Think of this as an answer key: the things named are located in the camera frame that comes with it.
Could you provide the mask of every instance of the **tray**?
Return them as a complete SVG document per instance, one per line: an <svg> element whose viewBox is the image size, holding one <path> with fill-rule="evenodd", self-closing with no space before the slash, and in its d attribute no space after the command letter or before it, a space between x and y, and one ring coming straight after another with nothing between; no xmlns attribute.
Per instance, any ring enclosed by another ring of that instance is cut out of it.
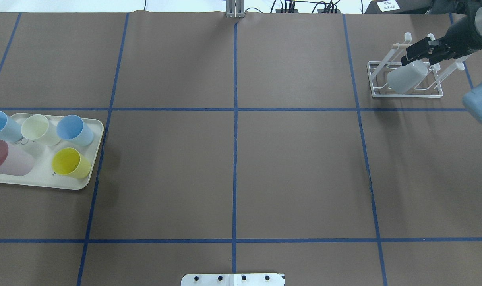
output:
<svg viewBox="0 0 482 286"><path fill-rule="evenodd" d="M33 114L17 113L12 115L19 124L22 124L27 118ZM63 116L45 115L48 120L57 125ZM13 176L8 174L0 174L0 183L15 184L15 185L28 185L47 188L58 188L66 190L81 190L87 186L91 180L92 171L94 169L94 163L96 156L98 155L99 145L101 144L101 138L103 138L103 123L97 119L83 118L92 132L94 133L94 139L88 146L77 146L68 141L61 140L57 145L46 146L33 141L28 141L23 138L21 141L14 143L16 146L22 148L27 153L34 157L34 167L32 170L24 176ZM83 179L75 179L66 176L60 176L52 170L52 159L57 151L72 147L77 149L83 154L91 163L91 171L88 177Z"/></svg>

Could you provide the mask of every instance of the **light blue cup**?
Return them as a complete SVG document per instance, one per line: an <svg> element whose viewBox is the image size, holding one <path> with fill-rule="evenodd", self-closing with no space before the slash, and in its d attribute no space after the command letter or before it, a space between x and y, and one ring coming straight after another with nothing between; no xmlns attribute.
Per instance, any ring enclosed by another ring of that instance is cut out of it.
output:
<svg viewBox="0 0 482 286"><path fill-rule="evenodd" d="M65 116L57 123L57 135L78 146L87 146L94 139L91 129L76 115Z"/></svg>
<svg viewBox="0 0 482 286"><path fill-rule="evenodd" d="M16 142L21 138L21 125L0 111L0 139L7 142Z"/></svg>

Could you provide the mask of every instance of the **plastic cup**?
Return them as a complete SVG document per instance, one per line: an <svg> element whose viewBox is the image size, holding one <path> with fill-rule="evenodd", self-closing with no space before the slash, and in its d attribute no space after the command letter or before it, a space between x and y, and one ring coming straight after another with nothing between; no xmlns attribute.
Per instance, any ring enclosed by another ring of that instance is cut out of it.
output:
<svg viewBox="0 0 482 286"><path fill-rule="evenodd" d="M0 140L0 174L23 176L34 166L34 158L17 146Z"/></svg>
<svg viewBox="0 0 482 286"><path fill-rule="evenodd" d="M57 124L57 135L68 142L78 146L87 146L92 143L94 134L83 122L82 118L76 115L65 116Z"/></svg>
<svg viewBox="0 0 482 286"><path fill-rule="evenodd" d="M0 111L0 139L15 142L22 138L21 126L4 112Z"/></svg>
<svg viewBox="0 0 482 286"><path fill-rule="evenodd" d="M428 67L422 60L414 60L412 63L401 66L387 75L389 86L399 94L408 92L428 74Z"/></svg>
<svg viewBox="0 0 482 286"><path fill-rule="evenodd" d="M52 160L55 173L76 179L89 175L91 163L75 148L64 148L57 152Z"/></svg>
<svg viewBox="0 0 482 286"><path fill-rule="evenodd" d="M23 137L43 145L53 146L61 141L57 136L56 127L48 118L35 114L26 119L21 125Z"/></svg>

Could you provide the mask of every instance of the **pale yellow cup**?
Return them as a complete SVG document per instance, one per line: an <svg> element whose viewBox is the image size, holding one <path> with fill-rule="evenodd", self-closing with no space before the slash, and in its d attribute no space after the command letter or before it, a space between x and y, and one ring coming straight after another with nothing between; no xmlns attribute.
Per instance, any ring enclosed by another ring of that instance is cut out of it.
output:
<svg viewBox="0 0 482 286"><path fill-rule="evenodd" d="M55 154L52 169L56 174L82 179L89 175L91 163L77 149L64 148Z"/></svg>

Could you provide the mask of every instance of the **white label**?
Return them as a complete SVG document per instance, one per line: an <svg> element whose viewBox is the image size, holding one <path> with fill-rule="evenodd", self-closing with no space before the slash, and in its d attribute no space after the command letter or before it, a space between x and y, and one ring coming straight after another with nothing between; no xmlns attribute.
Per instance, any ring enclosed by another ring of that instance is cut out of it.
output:
<svg viewBox="0 0 482 286"><path fill-rule="evenodd" d="M396 0L386 0L382 2L377 2L379 5L380 11L393 11L399 9L398 3Z"/></svg>

